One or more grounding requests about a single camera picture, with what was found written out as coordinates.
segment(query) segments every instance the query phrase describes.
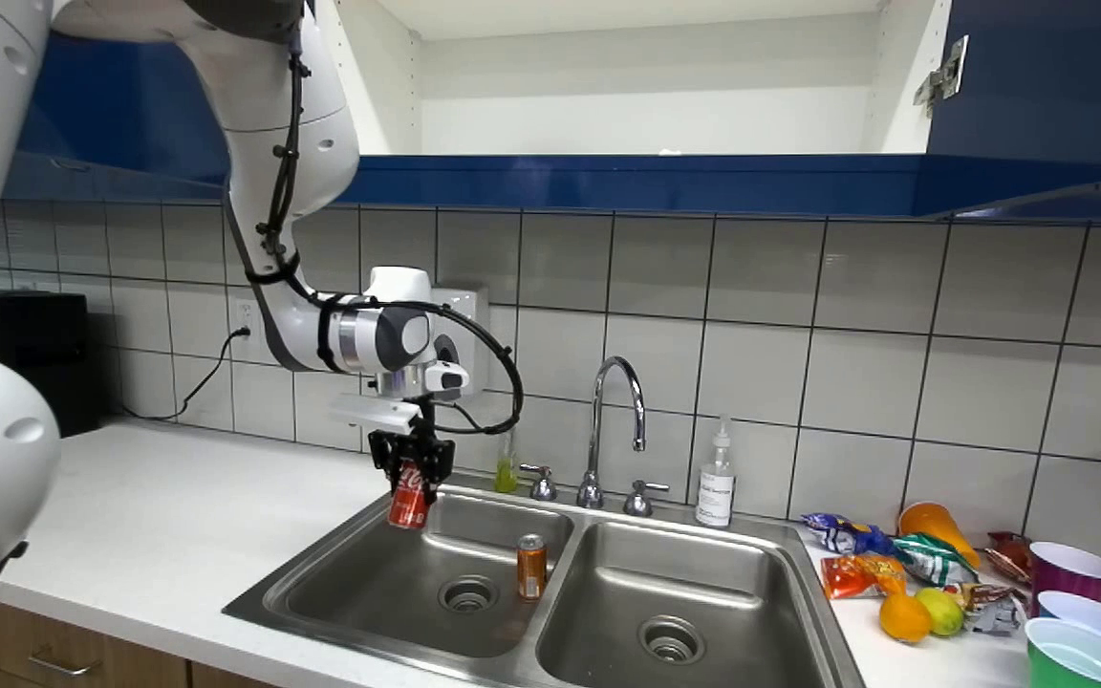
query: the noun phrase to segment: stainless steel sink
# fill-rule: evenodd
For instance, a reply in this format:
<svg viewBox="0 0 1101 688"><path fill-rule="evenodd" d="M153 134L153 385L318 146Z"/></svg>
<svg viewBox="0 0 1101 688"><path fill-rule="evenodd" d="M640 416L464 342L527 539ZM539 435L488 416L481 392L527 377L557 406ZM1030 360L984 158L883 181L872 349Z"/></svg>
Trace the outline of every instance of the stainless steel sink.
<svg viewBox="0 0 1101 688"><path fill-rule="evenodd" d="M855 660L790 528L701 532L443 484L425 532L370 503L226 611L481 683L855 688ZM551 551L518 595L518 544Z"/></svg>

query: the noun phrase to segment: backsplash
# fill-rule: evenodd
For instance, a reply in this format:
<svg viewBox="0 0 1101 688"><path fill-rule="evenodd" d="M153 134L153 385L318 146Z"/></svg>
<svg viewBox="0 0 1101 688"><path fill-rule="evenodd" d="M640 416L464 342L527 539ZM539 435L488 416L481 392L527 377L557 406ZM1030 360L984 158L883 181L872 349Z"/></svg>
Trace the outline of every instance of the backsplash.
<svg viewBox="0 0 1101 688"><path fill-rule="evenodd" d="M973 532L1030 528L1101 551L1101 228L327 209L305 277L361 292L370 262L481 284L518 349L518 458L575 493L594 370L636 363L649 448L610 385L606 484L691 471L731 416L737 513L834 508L891 525L945 502ZM262 318L221 205L48 205L0 215L0 285L90 294L109 388L171 414L231 327ZM361 449L355 377L290 373L243 339L186 423ZM459 443L488 474L501 439Z"/></svg>

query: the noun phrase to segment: white countertop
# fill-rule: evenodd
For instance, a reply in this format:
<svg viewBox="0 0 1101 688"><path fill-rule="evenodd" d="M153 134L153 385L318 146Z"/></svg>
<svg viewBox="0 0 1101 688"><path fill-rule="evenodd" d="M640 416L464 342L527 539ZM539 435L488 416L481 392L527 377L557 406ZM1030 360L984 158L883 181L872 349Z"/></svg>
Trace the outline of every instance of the white countertop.
<svg viewBox="0 0 1101 688"><path fill-rule="evenodd" d="M65 439L32 551L0 600L269 683L455 683L234 614L231 600L385 493L365 456L109 423ZM834 602L872 688L1019 688L1020 637L898 644L876 600Z"/></svg>

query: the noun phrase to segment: appliance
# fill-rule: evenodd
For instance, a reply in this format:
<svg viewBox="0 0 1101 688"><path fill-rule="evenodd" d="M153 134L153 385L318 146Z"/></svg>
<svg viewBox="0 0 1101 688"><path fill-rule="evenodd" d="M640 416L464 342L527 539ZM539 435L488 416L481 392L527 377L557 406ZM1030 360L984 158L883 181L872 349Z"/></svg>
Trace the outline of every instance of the appliance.
<svg viewBox="0 0 1101 688"><path fill-rule="evenodd" d="M0 363L50 401L60 435L95 428L86 294L0 292Z"/></svg>

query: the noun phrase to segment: white machine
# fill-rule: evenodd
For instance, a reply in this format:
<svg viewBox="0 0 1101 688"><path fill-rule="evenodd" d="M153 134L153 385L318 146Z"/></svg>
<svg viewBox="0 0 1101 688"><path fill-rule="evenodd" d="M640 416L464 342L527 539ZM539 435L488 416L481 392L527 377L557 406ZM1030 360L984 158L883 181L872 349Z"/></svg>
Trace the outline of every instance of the white machine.
<svg viewBox="0 0 1101 688"><path fill-rule="evenodd" d="M81 37L178 41L186 55L231 146L237 249L263 307L269 342L290 370L384 377L384 392L408 416L408 432L370 435L390 476L408 456L427 484L453 471L453 443L435 439L431 397L455 397L472 370L427 318L480 335L518 385L510 421L472 423L480 432L518 423L511 360L476 321L431 307L427 274L384 266L367 294L322 294L301 284L290 227L330 205L361 163L313 0L0 0L0 191L50 26ZM48 401L0 365L0 562L48 502L59 443Z"/></svg>

